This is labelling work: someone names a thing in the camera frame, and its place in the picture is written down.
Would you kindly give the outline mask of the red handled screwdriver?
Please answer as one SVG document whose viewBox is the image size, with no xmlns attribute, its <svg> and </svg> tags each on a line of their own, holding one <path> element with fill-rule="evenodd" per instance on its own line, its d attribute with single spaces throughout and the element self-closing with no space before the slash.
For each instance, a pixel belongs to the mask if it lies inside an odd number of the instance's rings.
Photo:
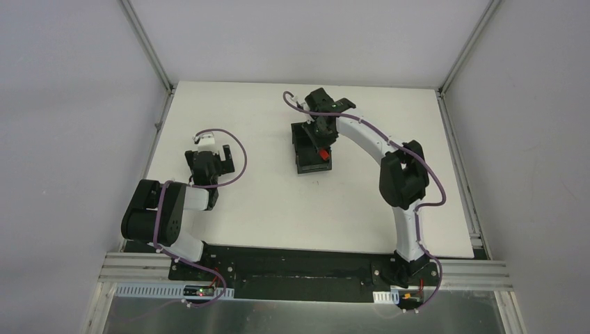
<svg viewBox="0 0 590 334">
<path fill-rule="evenodd" d="M 325 149 L 318 150 L 318 155 L 322 158 L 323 161 L 328 161 L 330 159 L 330 153 Z"/>
</svg>

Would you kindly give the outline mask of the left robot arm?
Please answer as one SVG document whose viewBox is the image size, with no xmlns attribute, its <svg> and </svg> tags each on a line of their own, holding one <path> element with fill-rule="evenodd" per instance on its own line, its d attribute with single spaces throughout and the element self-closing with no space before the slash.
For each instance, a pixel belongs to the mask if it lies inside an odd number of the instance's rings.
<svg viewBox="0 0 590 334">
<path fill-rule="evenodd" d="M 223 145 L 221 152 L 188 150 L 184 156 L 191 172 L 189 179 L 196 186 L 141 180 L 122 218 L 121 233 L 126 240 L 160 246 L 185 260 L 199 262 L 205 242 L 183 229 L 185 213 L 213 210 L 219 177 L 235 172 L 235 167 L 229 145 Z"/>
</svg>

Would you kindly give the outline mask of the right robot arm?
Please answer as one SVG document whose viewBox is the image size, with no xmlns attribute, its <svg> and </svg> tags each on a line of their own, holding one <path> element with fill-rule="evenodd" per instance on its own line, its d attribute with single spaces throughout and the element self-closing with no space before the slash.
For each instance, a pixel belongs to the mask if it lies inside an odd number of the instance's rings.
<svg viewBox="0 0 590 334">
<path fill-rule="evenodd" d="M 308 115 L 303 129 L 319 154 L 345 136 L 378 164 L 378 189 L 392 208 L 397 234 L 394 263 L 391 269 L 381 270 L 380 277 L 391 285 L 409 286 L 429 263 L 418 212 L 429 185 L 422 146 L 417 141 L 393 143 L 371 122 L 352 113 L 353 102 L 346 98 L 335 101 L 323 88 L 312 91 L 302 104 L 294 97 L 290 100 L 294 109 Z"/>
</svg>

